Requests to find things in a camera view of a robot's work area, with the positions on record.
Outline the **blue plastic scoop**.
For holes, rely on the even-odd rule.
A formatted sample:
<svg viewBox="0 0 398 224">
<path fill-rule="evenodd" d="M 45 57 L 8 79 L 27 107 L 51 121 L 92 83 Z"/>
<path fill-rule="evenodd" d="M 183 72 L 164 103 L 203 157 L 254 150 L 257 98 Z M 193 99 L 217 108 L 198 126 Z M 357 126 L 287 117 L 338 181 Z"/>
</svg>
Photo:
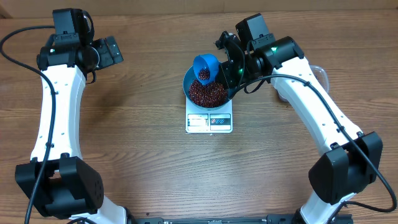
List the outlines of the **blue plastic scoop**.
<svg viewBox="0 0 398 224">
<path fill-rule="evenodd" d="M 219 65 L 218 59 L 212 54 L 198 55 L 193 60 L 193 72 L 202 85 L 207 85 L 215 81 L 219 72 Z M 207 80 L 201 80 L 199 78 L 201 70 L 208 70 L 210 72 L 210 76 Z"/>
</svg>

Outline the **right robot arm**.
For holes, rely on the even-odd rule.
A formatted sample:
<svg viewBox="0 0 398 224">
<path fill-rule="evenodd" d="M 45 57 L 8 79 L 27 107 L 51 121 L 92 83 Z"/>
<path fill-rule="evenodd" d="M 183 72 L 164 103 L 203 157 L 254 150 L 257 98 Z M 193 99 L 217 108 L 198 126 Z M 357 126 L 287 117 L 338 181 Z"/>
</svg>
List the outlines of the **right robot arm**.
<svg viewBox="0 0 398 224">
<path fill-rule="evenodd" d="M 215 42 L 227 54 L 217 74 L 234 96 L 250 84 L 270 83 L 290 103 L 315 141 L 320 158 L 310 169 L 313 189 L 293 223 L 337 223 L 337 213 L 377 177 L 382 140 L 364 134 L 335 105 L 291 37 L 276 39 L 260 14 L 223 32 Z"/>
</svg>

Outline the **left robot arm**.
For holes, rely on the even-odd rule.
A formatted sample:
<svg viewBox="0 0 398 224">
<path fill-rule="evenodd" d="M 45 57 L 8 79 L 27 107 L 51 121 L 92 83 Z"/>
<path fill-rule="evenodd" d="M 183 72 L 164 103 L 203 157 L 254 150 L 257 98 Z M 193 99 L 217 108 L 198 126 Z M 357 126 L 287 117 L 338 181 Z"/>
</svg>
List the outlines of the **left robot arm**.
<svg viewBox="0 0 398 224">
<path fill-rule="evenodd" d="M 132 223 L 128 209 L 104 194 L 100 174 L 84 162 L 79 123 L 87 75 L 122 62 L 114 37 L 94 38 L 81 9 L 53 12 L 54 33 L 37 56 L 43 86 L 40 125 L 30 161 L 16 167 L 29 209 L 71 223 Z"/>
</svg>

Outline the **blue bowl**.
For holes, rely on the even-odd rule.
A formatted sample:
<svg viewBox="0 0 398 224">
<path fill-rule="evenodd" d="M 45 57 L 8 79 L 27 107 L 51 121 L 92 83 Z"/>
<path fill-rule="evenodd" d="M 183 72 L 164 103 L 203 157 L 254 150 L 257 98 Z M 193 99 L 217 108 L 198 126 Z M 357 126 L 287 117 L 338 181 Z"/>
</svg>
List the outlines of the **blue bowl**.
<svg viewBox="0 0 398 224">
<path fill-rule="evenodd" d="M 221 104 L 221 105 L 219 105 L 219 106 L 217 106 L 217 107 L 213 107 L 213 108 L 206 108 L 206 107 L 202 107 L 202 106 L 199 106 L 199 105 L 195 104 L 195 103 L 190 99 L 190 96 L 189 96 L 189 87 L 190 87 L 190 85 L 193 83 L 193 81 L 196 80 L 196 79 L 197 79 L 197 78 L 196 78 L 196 76 L 195 76 L 195 72 L 193 71 L 193 67 L 191 66 L 191 67 L 187 70 L 187 72 L 186 72 L 186 74 L 185 74 L 185 76 L 184 76 L 184 78 L 183 78 L 183 92 L 184 92 L 184 94 L 185 94 L 185 97 L 186 97 L 187 101 L 188 101 L 189 103 L 191 103 L 191 104 L 193 105 L 194 108 L 198 108 L 198 109 L 205 110 L 205 111 L 213 111 L 213 110 L 221 109 L 222 107 L 226 106 L 229 102 L 232 102 L 232 100 L 230 100 L 229 98 L 226 98 L 226 101 L 225 101 L 223 104 Z"/>
</svg>

